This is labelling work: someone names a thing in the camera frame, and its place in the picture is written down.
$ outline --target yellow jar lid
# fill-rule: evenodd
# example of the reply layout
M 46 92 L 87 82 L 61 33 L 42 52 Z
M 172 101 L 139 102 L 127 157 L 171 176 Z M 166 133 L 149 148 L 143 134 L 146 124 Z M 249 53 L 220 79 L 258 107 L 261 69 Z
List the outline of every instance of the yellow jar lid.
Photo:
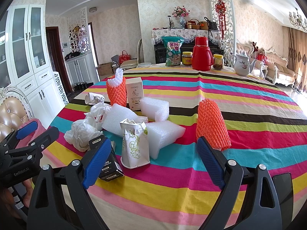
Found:
M 221 54 L 214 54 L 213 57 L 217 59 L 224 59 L 224 56 Z
M 183 55 L 192 55 L 192 52 L 182 52 Z

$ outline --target glass cabinet door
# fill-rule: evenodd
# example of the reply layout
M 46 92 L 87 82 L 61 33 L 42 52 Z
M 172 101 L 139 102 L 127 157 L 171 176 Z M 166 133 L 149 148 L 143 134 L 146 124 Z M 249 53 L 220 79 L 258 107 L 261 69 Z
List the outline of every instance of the glass cabinet door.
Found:
M 13 11 L 13 22 L 11 22 L 10 32 L 10 51 L 13 59 L 11 60 L 16 71 L 15 81 L 19 83 L 33 74 L 30 69 L 31 62 L 29 56 L 29 35 L 27 33 L 27 18 L 28 8 L 22 6 L 15 6 Z
M 44 54 L 45 37 L 43 28 L 43 9 L 41 7 L 29 8 L 28 28 L 29 32 L 29 50 L 34 73 L 47 67 Z
M 7 69 L 7 55 L 5 52 L 6 42 L 6 22 L 7 22 L 8 11 L 5 12 L 4 16 L 0 20 L 0 88 L 7 87 L 11 84 L 9 71 Z

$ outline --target glass jar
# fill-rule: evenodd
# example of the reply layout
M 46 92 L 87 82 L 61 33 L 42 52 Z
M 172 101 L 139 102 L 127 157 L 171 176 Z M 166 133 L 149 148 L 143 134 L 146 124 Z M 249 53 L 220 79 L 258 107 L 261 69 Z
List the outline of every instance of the glass jar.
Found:
M 224 56 L 220 54 L 214 54 L 213 59 L 214 59 L 213 69 L 218 71 L 222 70 L 224 65 Z
M 192 65 L 192 52 L 182 52 L 182 64 L 185 67 L 190 67 Z

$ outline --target cardboard box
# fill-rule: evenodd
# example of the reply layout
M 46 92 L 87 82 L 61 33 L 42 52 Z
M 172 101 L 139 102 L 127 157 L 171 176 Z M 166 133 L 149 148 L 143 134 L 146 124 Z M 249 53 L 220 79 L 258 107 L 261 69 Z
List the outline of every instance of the cardboard box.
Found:
M 141 109 L 140 99 L 144 97 L 143 82 L 140 77 L 126 79 L 129 107 L 132 111 Z
M 89 141 L 90 149 L 95 149 L 97 146 L 101 144 L 101 141 L 104 141 L 106 137 L 104 135 L 100 135 L 91 141 Z M 111 148 L 111 153 L 106 160 L 104 166 L 102 167 L 102 170 L 99 174 L 99 178 L 104 181 L 111 181 L 118 177 L 124 176 L 124 173 L 119 165 L 119 162 L 116 158 L 116 155 L 114 153 L 113 148 Z
M 97 67 L 98 75 L 105 76 L 105 75 L 112 75 L 112 62 L 100 64 Z

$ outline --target floral teapot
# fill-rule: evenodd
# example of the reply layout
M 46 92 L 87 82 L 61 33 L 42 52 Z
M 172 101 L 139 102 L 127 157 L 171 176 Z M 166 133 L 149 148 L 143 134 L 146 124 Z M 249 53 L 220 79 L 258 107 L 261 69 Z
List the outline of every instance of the floral teapot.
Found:
M 230 59 L 233 59 L 233 68 L 236 74 L 241 76 L 247 76 L 255 67 L 255 62 L 257 60 L 253 60 L 251 63 L 249 62 L 249 58 L 243 52 L 242 54 L 231 55 Z

